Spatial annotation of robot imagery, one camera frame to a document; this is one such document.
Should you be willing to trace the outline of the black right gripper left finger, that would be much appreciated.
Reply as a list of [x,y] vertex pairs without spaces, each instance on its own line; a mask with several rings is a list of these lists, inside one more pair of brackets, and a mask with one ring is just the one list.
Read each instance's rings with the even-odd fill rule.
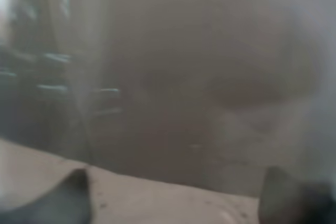
[[87,171],[75,169],[39,198],[2,211],[1,223],[92,223]]

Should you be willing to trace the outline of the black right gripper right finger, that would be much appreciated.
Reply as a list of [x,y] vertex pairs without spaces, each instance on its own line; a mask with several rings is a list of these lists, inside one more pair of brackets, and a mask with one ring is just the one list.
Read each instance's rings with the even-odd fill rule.
[[279,167],[270,167],[262,186],[260,223],[335,223],[335,197],[329,183],[304,181]]

